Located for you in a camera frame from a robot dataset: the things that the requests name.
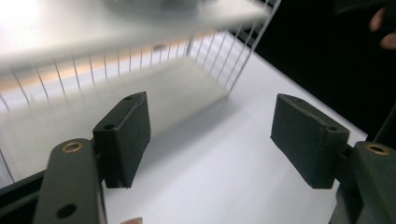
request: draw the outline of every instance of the white shelf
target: white shelf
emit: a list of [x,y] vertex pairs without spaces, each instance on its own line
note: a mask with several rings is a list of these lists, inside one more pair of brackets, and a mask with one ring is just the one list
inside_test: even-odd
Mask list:
[[19,0],[0,3],[0,62],[82,49],[137,46],[264,21],[270,11],[248,0],[218,0],[195,14],[124,13],[110,0]]
[[0,148],[14,180],[44,170],[50,151],[63,141],[91,139],[116,103],[140,91],[148,93],[152,137],[228,95],[195,61],[180,58],[13,109],[0,117]]

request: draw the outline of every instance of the wire rack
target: wire rack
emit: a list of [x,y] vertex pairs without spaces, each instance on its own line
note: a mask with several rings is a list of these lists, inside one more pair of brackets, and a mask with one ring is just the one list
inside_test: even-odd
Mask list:
[[[12,125],[14,121],[10,118],[19,113],[19,110],[32,105],[56,104],[53,102],[57,99],[71,99],[70,96],[76,94],[84,98],[86,95],[82,92],[85,90],[97,89],[103,83],[118,82],[120,78],[142,77],[151,68],[159,67],[161,71],[162,64],[186,58],[198,65],[222,89],[219,91],[221,98],[233,90],[279,3],[276,1],[262,6],[262,10],[269,12],[269,18],[264,21],[243,22],[141,45],[102,46],[100,49],[67,51],[17,63],[1,63],[0,114],[5,119],[0,125],[4,126],[5,122]],[[189,67],[181,71],[189,72]],[[0,148],[6,152],[13,150],[4,148],[6,146],[7,144],[2,144]],[[43,161],[49,153],[50,148],[40,155],[44,158]],[[0,163],[5,166],[6,162],[1,159]],[[31,170],[38,172],[42,168],[41,165]],[[0,179],[7,184],[13,181],[12,176],[14,180],[19,180],[27,175],[15,175],[11,171],[9,177],[2,175]]]

